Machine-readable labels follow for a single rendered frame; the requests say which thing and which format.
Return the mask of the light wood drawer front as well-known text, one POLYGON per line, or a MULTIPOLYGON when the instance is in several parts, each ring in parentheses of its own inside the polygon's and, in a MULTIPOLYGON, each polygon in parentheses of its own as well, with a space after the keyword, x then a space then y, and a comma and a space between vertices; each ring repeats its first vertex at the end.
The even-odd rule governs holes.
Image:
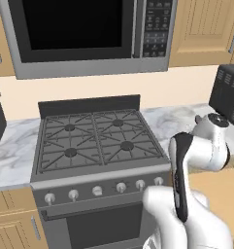
POLYGON ((0 191, 0 215, 35 209, 36 203, 30 188, 0 191))

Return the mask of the stainless steel gas stove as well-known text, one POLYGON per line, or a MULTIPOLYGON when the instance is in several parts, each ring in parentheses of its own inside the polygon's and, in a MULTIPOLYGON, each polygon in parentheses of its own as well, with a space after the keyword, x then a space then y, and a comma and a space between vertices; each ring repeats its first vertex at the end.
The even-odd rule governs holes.
POLYGON ((43 101, 30 185, 38 211, 61 205, 102 207, 143 203, 144 190, 162 177, 170 182, 170 162, 140 112, 140 97, 108 96, 43 101), (140 192, 138 180, 145 181, 140 192), (124 183, 121 194, 117 184, 124 183), (95 196, 92 189, 102 188, 95 196), (79 197, 68 197, 77 190, 79 197), (52 193, 52 205, 45 195, 52 193))

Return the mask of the stainless steel microwave oven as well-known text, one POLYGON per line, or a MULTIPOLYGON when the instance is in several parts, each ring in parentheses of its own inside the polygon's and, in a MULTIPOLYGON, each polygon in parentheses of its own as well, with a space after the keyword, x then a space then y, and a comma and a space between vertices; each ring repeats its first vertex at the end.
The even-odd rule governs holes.
POLYGON ((163 72, 168 69, 178 0, 137 0, 135 57, 23 63, 8 0, 0 14, 19 79, 163 72))

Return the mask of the dark oven door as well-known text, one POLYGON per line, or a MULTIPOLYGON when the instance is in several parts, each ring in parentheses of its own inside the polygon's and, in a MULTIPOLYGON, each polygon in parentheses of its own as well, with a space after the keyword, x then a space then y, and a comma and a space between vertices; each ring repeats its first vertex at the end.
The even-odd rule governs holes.
POLYGON ((39 211, 49 249, 142 249, 155 220, 141 201, 76 212, 39 211))

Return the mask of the black microwave door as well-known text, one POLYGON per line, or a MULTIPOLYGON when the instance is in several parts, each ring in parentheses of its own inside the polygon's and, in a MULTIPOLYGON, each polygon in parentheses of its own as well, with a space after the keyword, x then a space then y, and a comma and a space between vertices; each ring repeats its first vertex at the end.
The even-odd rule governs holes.
POLYGON ((20 59, 131 56, 134 0, 8 0, 20 59))

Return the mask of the black vented appliance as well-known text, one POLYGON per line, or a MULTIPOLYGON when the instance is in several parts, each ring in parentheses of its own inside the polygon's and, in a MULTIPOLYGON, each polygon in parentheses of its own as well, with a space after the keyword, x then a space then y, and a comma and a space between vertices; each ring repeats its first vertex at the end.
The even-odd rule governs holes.
POLYGON ((218 67, 209 105, 234 125, 234 64, 218 67))

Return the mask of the light wood base cupboard door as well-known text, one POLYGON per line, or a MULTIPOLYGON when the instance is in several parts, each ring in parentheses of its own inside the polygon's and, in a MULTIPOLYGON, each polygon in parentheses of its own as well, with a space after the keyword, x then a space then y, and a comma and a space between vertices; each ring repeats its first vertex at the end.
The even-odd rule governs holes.
POLYGON ((37 210, 0 216, 0 249, 49 249, 37 210), (31 216, 41 236, 36 238, 31 216))

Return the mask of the light wood wall cupboard door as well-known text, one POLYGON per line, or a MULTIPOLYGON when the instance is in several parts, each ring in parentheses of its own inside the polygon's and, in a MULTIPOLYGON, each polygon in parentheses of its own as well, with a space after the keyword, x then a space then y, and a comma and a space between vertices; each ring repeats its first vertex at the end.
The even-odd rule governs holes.
POLYGON ((15 70, 12 63, 10 49, 6 39, 6 34, 3 26, 3 21, 0 15, 0 54, 2 63, 0 63, 0 77, 1 76, 14 76, 15 70))
POLYGON ((234 0, 178 0, 170 67, 229 64, 234 0))

